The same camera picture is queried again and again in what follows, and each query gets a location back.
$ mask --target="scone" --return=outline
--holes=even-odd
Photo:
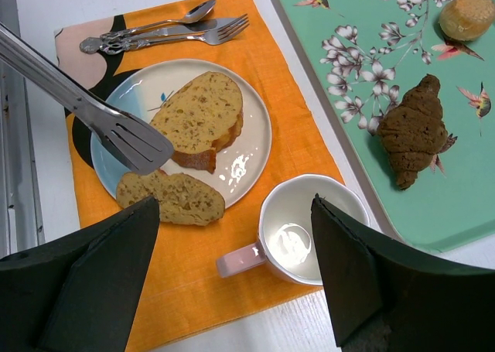
[[[241,90],[223,73],[208,71],[171,96],[150,124],[173,144],[173,161],[213,173],[217,152],[241,134]]]
[[[440,12],[439,24],[451,39],[470,41],[482,36],[494,20],[492,0],[452,0]]]
[[[225,211],[225,200],[218,191],[184,173],[126,173],[118,182],[116,195],[122,208],[153,195],[159,201],[160,221],[174,224],[206,226],[222,218]]]

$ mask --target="pink mug handle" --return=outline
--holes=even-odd
[[[266,256],[258,242],[244,246],[217,259],[220,277],[229,277],[265,263]]]

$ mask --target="black pattern on placemat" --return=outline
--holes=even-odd
[[[122,29],[125,29],[125,19],[123,15],[116,15],[114,17],[114,22],[110,31],[116,32]],[[90,89],[90,92],[96,95],[97,97],[107,100],[110,93],[120,85],[125,79],[131,76],[134,72],[138,70],[131,70],[127,72],[120,73],[114,76],[118,67],[122,62],[123,54],[117,54],[115,56],[109,56],[102,52],[97,52],[103,56],[105,62],[107,63],[107,69],[105,70],[105,74],[103,78]],[[70,111],[65,110],[65,116],[69,116]],[[90,140],[91,140],[91,130],[87,128],[85,124],[79,119],[74,118],[72,125],[72,139],[74,148],[76,149],[79,156],[82,160],[89,165],[92,169],[93,162],[91,161],[91,152],[90,152]]]

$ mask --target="hummingbird print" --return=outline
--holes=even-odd
[[[457,87],[459,91],[469,99],[469,106],[476,109],[476,116],[480,120],[480,136],[481,136],[481,119],[488,115],[490,110],[492,109],[492,102],[490,97],[488,97],[488,93],[485,91],[483,87],[483,82],[481,83],[481,92],[480,95],[475,95],[463,89],[461,87]]]
[[[438,168],[440,169],[442,174],[443,175],[446,174],[446,171],[443,168],[442,161],[440,160],[440,154],[444,153],[445,151],[450,149],[450,147],[452,147],[454,145],[454,143],[456,143],[456,140],[457,140],[457,135],[454,137],[454,135],[452,133],[450,133],[449,137],[447,137],[447,140],[445,141],[445,144],[443,145],[443,147],[440,149],[439,153],[437,153],[436,155],[433,156],[432,162],[430,162],[430,169],[433,172],[435,172],[435,169],[438,166]]]
[[[459,41],[454,41],[447,37],[444,37],[443,41],[445,42],[444,44],[432,46],[433,50],[436,50],[437,52],[442,52],[442,54],[440,54],[437,57],[437,60],[449,60],[450,58],[453,58],[454,56],[458,56],[459,54],[462,53],[468,54],[470,56],[474,56],[479,60],[484,60],[478,53],[468,48],[466,45],[464,45]]]
[[[321,6],[324,9],[330,9],[328,0],[302,0],[301,2],[295,4],[295,6],[304,6],[304,5],[311,5],[313,8],[318,8],[319,6]]]

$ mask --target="white mug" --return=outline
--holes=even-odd
[[[282,279],[322,286],[311,228],[317,193],[362,224],[370,224],[360,198],[343,184],[318,174],[297,176],[277,185],[261,205],[258,240],[217,259],[220,276],[265,263]]]

